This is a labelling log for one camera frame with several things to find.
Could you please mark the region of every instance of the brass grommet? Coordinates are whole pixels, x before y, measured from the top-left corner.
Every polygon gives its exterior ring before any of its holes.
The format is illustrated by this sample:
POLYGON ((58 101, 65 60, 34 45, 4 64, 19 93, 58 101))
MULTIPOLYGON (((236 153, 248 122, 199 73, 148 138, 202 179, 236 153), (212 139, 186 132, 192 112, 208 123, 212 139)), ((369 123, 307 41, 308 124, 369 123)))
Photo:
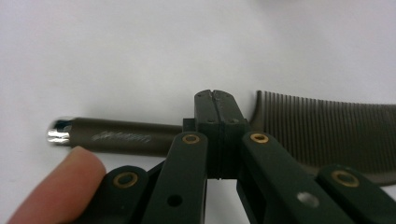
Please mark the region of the brass grommet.
POLYGON ((359 179, 356 176, 343 170, 333 171, 332 179, 335 180, 335 182, 349 188, 356 188, 360 184, 359 179))
POLYGON ((267 137, 267 135, 263 134, 263 133, 253 133, 250 136, 250 139, 257 142, 257 143, 267 143, 270 139, 267 137))
POLYGON ((124 172, 119 175, 116 175, 113 179, 113 185, 116 186, 119 189, 128 189, 129 187, 133 186, 136 184, 138 179, 138 176, 134 172, 124 172), (130 177, 131 179, 127 181, 126 183, 121 183, 121 179, 125 177, 130 177))
POLYGON ((199 142, 199 137, 195 134, 187 134, 183 137, 183 142, 186 144, 195 144, 199 142))

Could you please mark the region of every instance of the hole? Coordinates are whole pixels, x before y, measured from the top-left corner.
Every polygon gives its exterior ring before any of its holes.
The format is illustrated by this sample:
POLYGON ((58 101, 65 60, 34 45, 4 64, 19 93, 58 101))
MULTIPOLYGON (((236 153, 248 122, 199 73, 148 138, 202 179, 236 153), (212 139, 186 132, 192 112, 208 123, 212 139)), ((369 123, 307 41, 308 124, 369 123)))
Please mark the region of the hole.
POLYGON ((303 205, 311 208, 317 208, 319 206, 319 199, 315 195, 308 192, 299 192, 297 194, 297 199, 303 205))
POLYGON ((113 185, 119 189, 128 189, 137 182, 137 174, 133 172, 124 172, 116 175, 113 179, 113 185))
POLYGON ((269 138, 263 133, 253 133, 250 139, 257 143, 267 143, 269 141, 269 138))
POLYGON ((180 195, 172 195, 168 198, 168 204, 172 207, 178 207, 183 203, 183 199, 180 195))
POLYGON ((195 144, 199 142, 199 137, 195 134, 187 134, 183 137, 183 142, 186 144, 195 144))
POLYGON ((360 184, 359 179, 356 176, 343 170, 333 171, 332 179, 349 188, 356 188, 360 184))

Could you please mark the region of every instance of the black tool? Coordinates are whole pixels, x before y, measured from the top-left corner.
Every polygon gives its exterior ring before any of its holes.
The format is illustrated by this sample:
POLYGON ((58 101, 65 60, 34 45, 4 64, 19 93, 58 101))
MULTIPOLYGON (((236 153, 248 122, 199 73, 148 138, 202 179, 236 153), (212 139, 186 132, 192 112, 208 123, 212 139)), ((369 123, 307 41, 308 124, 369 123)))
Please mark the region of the black tool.
MULTIPOLYGON (((56 132, 72 137, 75 125, 63 126, 56 132)), ((94 139, 153 139, 113 131, 94 139)), ((251 223, 396 220, 396 203, 359 172, 331 165, 316 182, 272 135, 252 130, 231 94, 202 91, 195 95, 195 118, 183 120, 164 164, 148 172, 132 166, 110 172, 77 223, 203 223, 207 178, 238 180, 251 223)))

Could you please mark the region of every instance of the comb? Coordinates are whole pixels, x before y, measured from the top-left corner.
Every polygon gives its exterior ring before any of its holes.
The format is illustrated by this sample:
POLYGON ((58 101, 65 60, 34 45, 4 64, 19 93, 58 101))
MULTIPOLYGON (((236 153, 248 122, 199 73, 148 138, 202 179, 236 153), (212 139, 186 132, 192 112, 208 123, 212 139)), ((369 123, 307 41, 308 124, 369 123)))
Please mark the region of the comb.
POLYGON ((258 91, 254 131, 271 134, 311 175, 353 167, 371 181, 396 183, 396 105, 367 105, 258 91))

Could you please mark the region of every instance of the white background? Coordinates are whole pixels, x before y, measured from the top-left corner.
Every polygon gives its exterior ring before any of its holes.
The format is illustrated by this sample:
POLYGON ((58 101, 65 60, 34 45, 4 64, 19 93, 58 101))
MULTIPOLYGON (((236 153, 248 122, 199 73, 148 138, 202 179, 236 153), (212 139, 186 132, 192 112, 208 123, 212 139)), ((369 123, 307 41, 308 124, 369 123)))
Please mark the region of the white background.
MULTIPOLYGON (((181 124, 207 89, 246 118, 256 90, 396 104, 395 36, 392 0, 0 0, 0 223, 68 153, 60 116, 181 124)), ((234 181, 207 196, 206 223, 248 223, 234 181)))

